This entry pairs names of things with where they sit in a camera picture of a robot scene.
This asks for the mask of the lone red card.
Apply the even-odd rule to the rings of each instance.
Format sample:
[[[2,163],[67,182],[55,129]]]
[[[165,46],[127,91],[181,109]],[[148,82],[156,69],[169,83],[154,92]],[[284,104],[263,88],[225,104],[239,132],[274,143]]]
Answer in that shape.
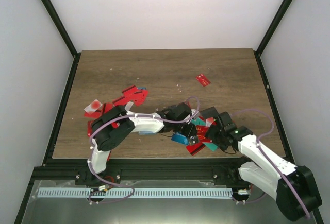
[[[203,87],[211,84],[210,80],[204,74],[198,74],[195,78]]]

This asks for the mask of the blue leather card holder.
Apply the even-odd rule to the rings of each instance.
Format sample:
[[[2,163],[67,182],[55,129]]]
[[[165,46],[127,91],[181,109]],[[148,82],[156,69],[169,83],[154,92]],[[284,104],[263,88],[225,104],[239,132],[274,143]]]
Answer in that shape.
[[[150,132],[150,131],[140,131],[139,135],[156,135],[157,133],[155,132]]]

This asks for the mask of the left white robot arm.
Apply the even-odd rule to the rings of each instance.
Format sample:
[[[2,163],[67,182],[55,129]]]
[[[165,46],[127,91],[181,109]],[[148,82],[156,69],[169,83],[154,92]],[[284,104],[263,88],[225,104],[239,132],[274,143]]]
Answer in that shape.
[[[123,105],[113,107],[91,124],[91,167],[87,178],[95,185],[105,180],[108,157],[113,149],[131,133],[161,134],[179,133],[187,140],[187,145],[197,143],[197,130],[192,123],[197,114],[184,102],[154,113],[135,113]]]

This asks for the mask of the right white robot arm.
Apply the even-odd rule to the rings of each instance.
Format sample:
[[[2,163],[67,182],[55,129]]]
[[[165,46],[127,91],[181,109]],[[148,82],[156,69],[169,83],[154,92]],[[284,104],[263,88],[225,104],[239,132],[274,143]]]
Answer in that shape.
[[[237,127],[228,112],[204,113],[208,131],[205,135],[225,151],[231,147],[248,158],[229,171],[234,184],[249,182],[275,200],[281,213],[290,221],[305,217],[322,205],[312,171],[280,157],[245,126]]]

